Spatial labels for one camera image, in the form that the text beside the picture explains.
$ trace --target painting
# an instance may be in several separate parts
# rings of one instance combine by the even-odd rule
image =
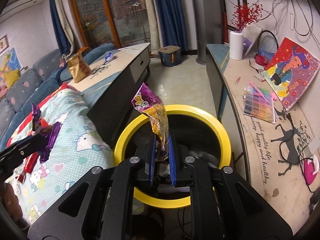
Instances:
[[[318,70],[319,61],[315,57],[284,38],[263,74],[288,111],[306,91]]]
[[[15,69],[21,69],[22,66],[18,60],[16,51],[14,48],[6,51],[0,56],[0,85],[3,85],[2,75],[4,73],[9,73]]]
[[[9,48],[9,43],[6,35],[0,39],[0,54],[4,52],[7,48]]]

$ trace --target drawing of girl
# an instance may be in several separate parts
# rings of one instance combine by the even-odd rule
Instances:
[[[266,80],[277,91],[279,97],[286,97],[292,89],[299,85],[298,83],[290,85],[292,69],[297,67],[308,69],[310,66],[306,55],[303,52],[296,52],[297,48],[297,46],[292,48],[292,56],[289,60],[276,63],[273,67],[263,72]]]

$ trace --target brown paper bag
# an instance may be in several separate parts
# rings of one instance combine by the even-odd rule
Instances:
[[[68,60],[68,71],[75,83],[80,82],[91,73],[89,65],[83,60],[80,52]]]

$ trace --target yellow rim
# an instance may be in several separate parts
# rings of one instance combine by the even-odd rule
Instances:
[[[214,133],[217,135],[217,138],[221,147],[221,158],[219,169],[224,166],[230,165],[231,160],[231,145],[229,141],[228,134],[222,124],[211,114],[208,112],[199,109],[194,106],[186,106],[186,105],[169,105],[165,106],[167,114],[183,114],[192,116],[200,121],[204,122],[208,125]],[[129,125],[124,129],[122,134],[120,135],[114,153],[114,162],[115,165],[118,165],[121,161],[124,160],[125,149],[127,148],[128,142],[132,135],[145,123],[149,122],[149,118],[143,114],[134,119]],[[134,197],[141,202],[157,207],[157,208],[181,208],[190,205],[190,197],[173,199],[173,200],[165,200],[158,199],[151,196],[146,195],[138,188],[134,189]]]

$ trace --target desk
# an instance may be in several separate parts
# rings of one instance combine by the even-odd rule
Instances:
[[[281,149],[285,158],[293,163],[298,161],[298,152],[313,139],[303,112],[298,104],[289,111],[294,129],[284,117],[280,101],[275,102],[276,124],[244,115],[243,94],[248,82],[268,90],[272,90],[271,87],[254,78],[257,72],[250,67],[249,59],[229,59],[225,45],[207,45],[206,57],[217,117],[229,135],[236,171],[282,216],[295,234],[309,217],[312,194],[300,167],[281,159],[279,145],[294,134]],[[310,188],[314,191],[319,186],[318,175]]]

